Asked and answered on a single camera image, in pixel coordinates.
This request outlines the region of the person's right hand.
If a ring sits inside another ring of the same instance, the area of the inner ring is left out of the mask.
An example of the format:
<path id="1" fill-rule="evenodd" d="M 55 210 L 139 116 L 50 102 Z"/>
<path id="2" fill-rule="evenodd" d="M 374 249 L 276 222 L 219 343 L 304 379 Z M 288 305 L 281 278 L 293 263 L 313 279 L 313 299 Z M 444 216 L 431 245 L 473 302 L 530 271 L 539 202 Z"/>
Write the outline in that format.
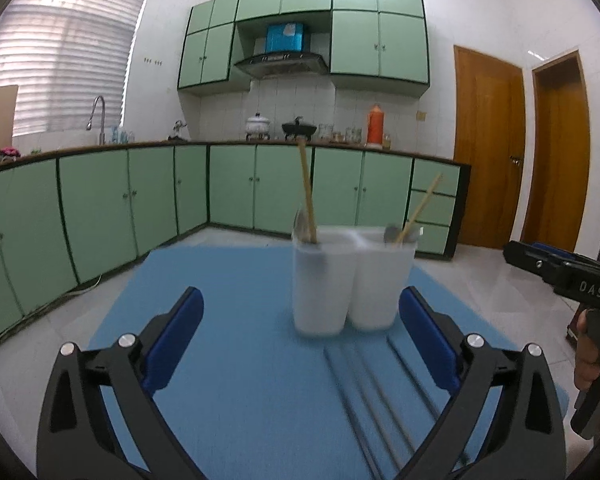
<path id="1" fill-rule="evenodd" d="M 581 392 L 587 392 L 600 376 L 600 349 L 588 336 L 588 310 L 581 312 L 578 322 L 578 341 L 574 358 L 573 382 Z"/>

